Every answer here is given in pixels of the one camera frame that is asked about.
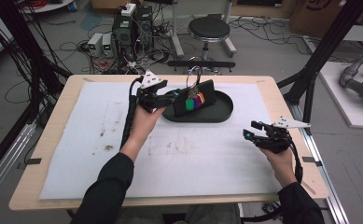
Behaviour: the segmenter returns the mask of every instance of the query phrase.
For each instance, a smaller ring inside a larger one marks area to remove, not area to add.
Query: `wooden table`
[[[186,76],[160,75],[169,82],[182,82]],[[62,95],[49,122],[37,143],[32,158],[42,158],[40,164],[28,165],[21,181],[17,186],[9,207],[12,210],[35,210],[55,208],[78,208],[81,200],[39,200],[41,189],[44,186],[51,157],[58,146],[66,122],[77,102],[80,90],[86,82],[132,82],[136,76],[82,76],[70,77],[64,87]],[[247,77],[247,76],[203,76],[202,81],[213,79],[215,83],[255,83],[267,107],[271,121],[276,121],[280,116],[292,118],[291,113],[277,88],[272,77]],[[304,143],[299,130],[289,130],[298,148],[300,157],[311,157],[311,153]],[[328,197],[328,189],[315,163],[303,162],[304,176],[302,185],[314,199]],[[276,194],[253,195],[218,195],[201,197],[166,197],[166,198],[126,198],[124,206],[167,205],[167,204],[194,204],[194,203],[241,203],[278,200]]]

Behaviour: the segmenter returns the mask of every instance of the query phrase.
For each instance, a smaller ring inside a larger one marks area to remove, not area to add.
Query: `oval tray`
[[[222,91],[216,91],[216,102],[199,110],[192,111],[181,117],[175,116],[173,105],[163,111],[163,116],[173,122],[219,123],[230,118],[233,111],[232,99]]]

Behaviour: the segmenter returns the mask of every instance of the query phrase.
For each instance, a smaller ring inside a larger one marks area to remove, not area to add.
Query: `floor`
[[[88,39],[95,32],[110,31],[112,14],[97,13],[91,10],[80,10],[74,13],[65,9],[39,14],[43,22],[43,30],[58,56],[73,74],[88,74],[86,57],[79,53],[65,49],[73,49],[81,40]],[[179,22],[188,24],[191,17],[181,18]],[[230,39],[237,48],[237,53],[230,58],[228,52],[221,45],[210,45],[209,54],[218,61],[232,61],[236,67],[230,72],[222,69],[224,76],[271,76],[276,81],[283,80],[301,70],[309,60],[307,47],[298,38],[291,38],[295,44],[284,44],[276,40],[274,44],[265,37],[262,28],[255,30],[251,21],[244,21],[244,28],[236,28],[236,23],[230,31]],[[278,21],[272,24],[274,33],[284,33],[290,36],[287,21]],[[280,38],[280,35],[270,33],[271,39]],[[202,43],[192,39],[186,34],[186,29],[179,32],[181,45],[186,57],[200,55]],[[343,42],[334,53],[332,61],[350,62],[359,55],[363,49],[354,42]],[[149,67],[155,74],[182,74],[182,69],[175,71],[173,67],[165,64],[154,64]],[[9,129],[15,123],[21,112],[27,106],[27,85],[18,75],[17,69],[5,52],[0,53],[0,143]],[[332,183],[342,202],[342,206],[350,223],[363,223],[363,129],[349,128],[338,107],[334,104],[325,85],[320,78],[317,79],[314,92],[314,106],[312,114],[312,133],[314,140],[327,167]],[[0,186],[0,223],[67,223],[71,220],[64,210],[15,212],[8,208],[8,202],[23,173],[18,169],[28,149],[33,147],[42,129],[38,128],[29,145],[18,158],[15,167],[9,172],[7,178]],[[326,208],[324,202],[318,202]],[[261,203],[243,203],[245,216],[261,214]],[[326,223],[334,223],[330,213],[323,210]],[[280,221],[267,221],[265,223],[281,223]]]

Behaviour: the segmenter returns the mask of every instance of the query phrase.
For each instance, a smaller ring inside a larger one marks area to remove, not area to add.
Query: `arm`
[[[97,181],[88,188],[72,224],[115,223],[126,190],[133,180],[133,164],[163,110],[160,108],[149,114],[140,106],[136,108],[129,139],[120,152],[105,164]]]
[[[292,171],[292,152],[290,149],[274,154],[261,149],[274,170],[274,176],[282,189],[278,192],[285,223],[324,223],[317,203],[297,182]]]

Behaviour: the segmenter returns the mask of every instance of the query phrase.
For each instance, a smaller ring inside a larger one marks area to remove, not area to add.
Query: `black stool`
[[[214,59],[207,57],[208,43],[222,42],[227,39],[230,35],[230,27],[220,17],[209,15],[191,21],[188,26],[188,32],[190,36],[204,42],[202,56],[193,57],[191,60],[213,61]],[[202,70],[219,73],[207,67]]]

